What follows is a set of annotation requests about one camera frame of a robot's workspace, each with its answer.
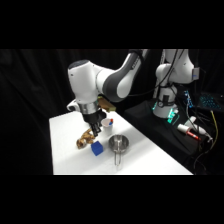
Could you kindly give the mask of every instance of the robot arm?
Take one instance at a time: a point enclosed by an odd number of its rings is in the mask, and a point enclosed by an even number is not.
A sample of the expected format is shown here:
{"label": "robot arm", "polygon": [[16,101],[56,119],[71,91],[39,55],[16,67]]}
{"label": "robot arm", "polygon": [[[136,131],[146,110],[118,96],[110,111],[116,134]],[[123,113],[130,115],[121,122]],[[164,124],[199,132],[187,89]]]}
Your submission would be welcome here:
{"label": "robot arm", "polygon": [[149,49],[130,50],[124,64],[116,71],[100,67],[88,60],[69,66],[69,81],[76,95],[76,103],[95,137],[101,132],[98,95],[103,94],[112,102],[123,101],[130,93],[134,79],[148,53]]}
{"label": "robot arm", "polygon": [[165,49],[165,57],[168,63],[160,65],[156,71],[160,93],[154,114],[160,118],[169,118],[175,104],[177,89],[173,83],[189,84],[199,79],[199,68],[194,67],[197,63],[190,58],[189,49]]}

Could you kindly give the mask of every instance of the white table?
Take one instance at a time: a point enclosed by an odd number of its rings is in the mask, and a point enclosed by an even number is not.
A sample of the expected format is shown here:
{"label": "white table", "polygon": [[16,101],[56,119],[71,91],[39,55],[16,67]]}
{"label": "white table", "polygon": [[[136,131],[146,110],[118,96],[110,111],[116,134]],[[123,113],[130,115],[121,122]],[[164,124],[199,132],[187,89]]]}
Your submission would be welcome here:
{"label": "white table", "polygon": [[101,155],[96,157],[90,145],[78,150],[76,141],[89,126],[80,113],[72,112],[50,119],[54,175],[192,175],[117,113],[108,118],[114,119],[113,134],[125,135],[130,142],[120,167],[114,165],[110,137],[103,132],[96,139],[104,147]]}

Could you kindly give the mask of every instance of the black curtain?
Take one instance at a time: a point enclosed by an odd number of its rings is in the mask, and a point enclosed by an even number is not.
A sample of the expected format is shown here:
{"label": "black curtain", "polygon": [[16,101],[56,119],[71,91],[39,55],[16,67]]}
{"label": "black curtain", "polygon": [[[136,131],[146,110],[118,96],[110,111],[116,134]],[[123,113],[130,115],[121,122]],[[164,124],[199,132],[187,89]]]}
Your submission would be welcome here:
{"label": "black curtain", "polygon": [[[53,174],[49,119],[68,113],[74,98],[67,68],[74,61],[88,59],[118,69],[128,49],[1,49],[0,174]],[[135,81],[132,94],[155,86],[155,71],[162,49],[153,49]],[[205,90],[223,93],[223,49],[205,49],[200,64],[207,70]],[[152,94],[127,98],[115,104],[119,114]]]}

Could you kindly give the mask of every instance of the stainless steel bowl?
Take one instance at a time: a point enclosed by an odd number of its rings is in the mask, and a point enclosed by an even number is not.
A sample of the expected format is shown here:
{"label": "stainless steel bowl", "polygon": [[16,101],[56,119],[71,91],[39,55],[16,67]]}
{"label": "stainless steel bowl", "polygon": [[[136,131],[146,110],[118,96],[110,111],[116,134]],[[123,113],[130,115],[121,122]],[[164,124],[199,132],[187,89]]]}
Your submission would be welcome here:
{"label": "stainless steel bowl", "polygon": [[[123,135],[114,135],[109,140],[109,147],[115,152],[115,165],[121,164],[121,154],[124,153],[129,147],[129,140]],[[119,163],[117,163],[117,154],[120,155]]]}

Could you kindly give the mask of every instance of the blue block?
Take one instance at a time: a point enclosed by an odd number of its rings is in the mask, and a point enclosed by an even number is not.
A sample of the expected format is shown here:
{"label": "blue block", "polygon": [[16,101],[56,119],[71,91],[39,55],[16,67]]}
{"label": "blue block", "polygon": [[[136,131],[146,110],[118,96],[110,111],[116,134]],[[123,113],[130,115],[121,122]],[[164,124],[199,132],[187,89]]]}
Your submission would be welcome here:
{"label": "blue block", "polygon": [[91,145],[92,151],[95,154],[95,156],[100,155],[103,153],[103,146],[99,142],[95,142]]}

